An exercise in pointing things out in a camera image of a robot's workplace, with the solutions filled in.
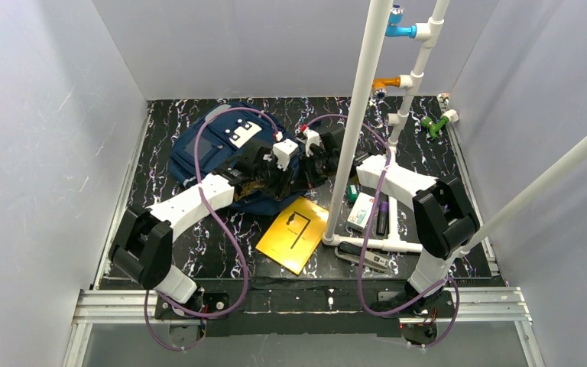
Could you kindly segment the navy blue student backpack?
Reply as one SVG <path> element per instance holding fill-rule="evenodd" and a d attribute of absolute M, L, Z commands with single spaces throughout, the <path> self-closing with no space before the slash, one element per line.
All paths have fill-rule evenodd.
<path fill-rule="evenodd" d="M 232 155 L 241 154 L 249 143 L 263 141 L 272 144 L 273 125 L 277 126 L 285 138 L 293 138 L 275 116 L 268 112 L 264 116 L 259 115 L 257 109 L 257 106 L 247 102 L 227 102 L 198 118 L 173 144 L 169 159 L 172 177 L 185 188 L 196 184 L 195 138 L 202 124 L 220 112 L 222 115 L 208 124 L 199 140 L 199 168 L 202 177 Z"/>

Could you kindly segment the yellow notebook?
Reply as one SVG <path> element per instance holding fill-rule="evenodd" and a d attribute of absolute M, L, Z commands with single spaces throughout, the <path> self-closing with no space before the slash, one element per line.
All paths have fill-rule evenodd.
<path fill-rule="evenodd" d="M 299 275 L 322 240 L 328 216 L 327 209 L 299 197 L 281 211 L 256 249 Z"/>

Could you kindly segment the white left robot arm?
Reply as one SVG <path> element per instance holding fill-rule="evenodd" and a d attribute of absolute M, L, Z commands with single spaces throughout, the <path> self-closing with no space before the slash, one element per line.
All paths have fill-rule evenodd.
<path fill-rule="evenodd" d="M 260 190 L 288 196 L 299 146 L 290 139 L 273 145 L 250 141 L 182 193 L 148 208 L 128 207 L 109 250 L 109 261 L 145 290 L 180 304 L 196 283 L 172 263 L 174 240 L 218 209 Z"/>

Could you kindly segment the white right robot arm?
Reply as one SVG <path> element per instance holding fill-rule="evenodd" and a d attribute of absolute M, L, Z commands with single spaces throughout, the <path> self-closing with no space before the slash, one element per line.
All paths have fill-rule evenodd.
<path fill-rule="evenodd" d="M 353 161 L 338 158 L 342 154 L 345 133 L 338 137 L 320 135 L 310 125 L 300 130 L 307 158 L 330 158 L 328 171 L 357 177 L 361 185 L 372 187 L 375 194 L 387 195 L 413 209 L 417 235 L 422 247 L 417 265 L 407 281 L 406 293 L 428 298 L 446 282 L 452 263 L 468 245 L 477 245 L 474 234 L 480 222 L 462 181 L 426 176 L 399 166 L 394 153 L 363 154 Z"/>

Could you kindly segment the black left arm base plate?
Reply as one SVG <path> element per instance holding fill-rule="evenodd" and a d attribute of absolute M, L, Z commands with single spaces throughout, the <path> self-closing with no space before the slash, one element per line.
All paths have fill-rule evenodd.
<path fill-rule="evenodd" d="M 231 305 L 230 296 L 226 292 L 205 292 L 202 288 L 195 291 L 193 296 L 185 303 L 180 304 L 200 313 L 215 313 L 228 308 Z M 157 320 L 191 320 L 194 316 L 184 313 L 181 309 L 173 307 L 163 298 L 157 299 L 154 310 L 154 318 Z"/>

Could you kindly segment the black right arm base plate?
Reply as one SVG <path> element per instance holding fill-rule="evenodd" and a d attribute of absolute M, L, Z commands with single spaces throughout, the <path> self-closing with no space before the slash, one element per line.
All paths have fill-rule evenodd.
<path fill-rule="evenodd" d="M 369 307 L 375 312 L 388 312 L 407 303 L 412 299 L 412 296 L 417 295 L 418 293 L 415 291 L 401 291 L 388 300 L 375 301 Z M 449 291 L 444 291 L 442 288 L 439 288 L 437 292 L 420 298 L 397 313 L 384 315 L 384 318 L 425 317 L 427 313 L 428 318 L 432 319 L 434 312 L 436 312 L 436 318 L 451 317 L 454 314 L 455 302 Z"/>

